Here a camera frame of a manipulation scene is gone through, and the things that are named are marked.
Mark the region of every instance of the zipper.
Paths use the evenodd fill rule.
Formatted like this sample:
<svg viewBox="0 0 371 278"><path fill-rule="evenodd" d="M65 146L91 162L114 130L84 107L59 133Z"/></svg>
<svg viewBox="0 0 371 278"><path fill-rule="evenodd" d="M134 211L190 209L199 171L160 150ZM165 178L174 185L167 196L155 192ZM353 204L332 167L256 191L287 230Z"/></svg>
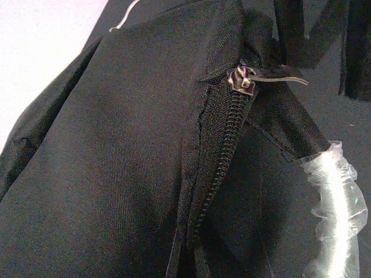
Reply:
<svg viewBox="0 0 371 278"><path fill-rule="evenodd" d="M250 68L246 66L246 63L242 59L240 65L227 74L227 78L232 100L227 117L223 147L214 180L205 195L201 205L201 212L195 223L193 242L198 236L199 228L206 212L231 164L235 149L237 148L241 128L245 120L244 117L246 113L249 112L252 102L256 97L256 92L254 91L256 82L293 81L308 85L308 81L303 78L300 71L292 67L279 65L267 69Z"/></svg>

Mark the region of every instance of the white surface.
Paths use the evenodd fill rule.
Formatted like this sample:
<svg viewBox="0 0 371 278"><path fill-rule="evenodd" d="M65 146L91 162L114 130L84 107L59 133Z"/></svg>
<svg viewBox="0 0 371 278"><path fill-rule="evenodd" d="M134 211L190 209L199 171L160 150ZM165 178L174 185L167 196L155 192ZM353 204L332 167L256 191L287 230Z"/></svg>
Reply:
<svg viewBox="0 0 371 278"><path fill-rule="evenodd" d="M21 113L79 55L107 2L0 0L0 153Z"/></svg>

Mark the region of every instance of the zipper slider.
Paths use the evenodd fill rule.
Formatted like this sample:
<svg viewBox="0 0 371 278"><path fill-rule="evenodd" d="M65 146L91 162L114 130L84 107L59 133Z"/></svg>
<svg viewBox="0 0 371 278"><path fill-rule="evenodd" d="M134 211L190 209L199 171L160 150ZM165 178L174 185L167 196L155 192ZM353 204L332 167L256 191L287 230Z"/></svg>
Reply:
<svg viewBox="0 0 371 278"><path fill-rule="evenodd" d="M235 70L228 74L228 83L235 92L254 96L256 82L284 82L293 81L308 85L300 71L286 66L279 65L274 68L253 69L239 65Z"/></svg>

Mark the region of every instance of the dark background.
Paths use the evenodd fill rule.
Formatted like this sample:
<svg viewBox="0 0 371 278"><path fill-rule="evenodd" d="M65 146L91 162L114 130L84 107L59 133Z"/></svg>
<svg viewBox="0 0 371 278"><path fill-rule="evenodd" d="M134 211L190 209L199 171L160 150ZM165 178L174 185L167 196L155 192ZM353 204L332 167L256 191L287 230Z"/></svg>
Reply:
<svg viewBox="0 0 371 278"><path fill-rule="evenodd" d="M86 46L108 33L123 18L132 0L110 0L99 18ZM142 0L131 11L122 28L146 21L158 13L186 0ZM246 9L256 9L270 16L275 13L272 0L242 0ZM304 19L307 31L314 25L325 1L304 0ZM277 28L274 37L278 39ZM371 207L371 103L350 100L337 95L340 84L340 36L323 57L316 69L301 69L310 82L308 87L290 84L296 97L311 115L328 140L342 141L344 157L358 172L357 184ZM359 234L361 278L371 277L371 226Z"/></svg>

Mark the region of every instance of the plastic wrap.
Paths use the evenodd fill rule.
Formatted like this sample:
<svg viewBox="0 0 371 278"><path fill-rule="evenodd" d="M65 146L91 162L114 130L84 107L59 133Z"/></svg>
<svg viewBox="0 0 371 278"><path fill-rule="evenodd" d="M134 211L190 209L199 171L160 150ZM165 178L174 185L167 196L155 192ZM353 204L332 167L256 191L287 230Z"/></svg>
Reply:
<svg viewBox="0 0 371 278"><path fill-rule="evenodd" d="M326 152L300 159L308 180L318 186L320 203L311 212L322 218L316 237L318 256L305 268L305 278L359 278L357 234L366 225L368 209L354 182L357 171L343 157L342 143L330 141Z"/></svg>

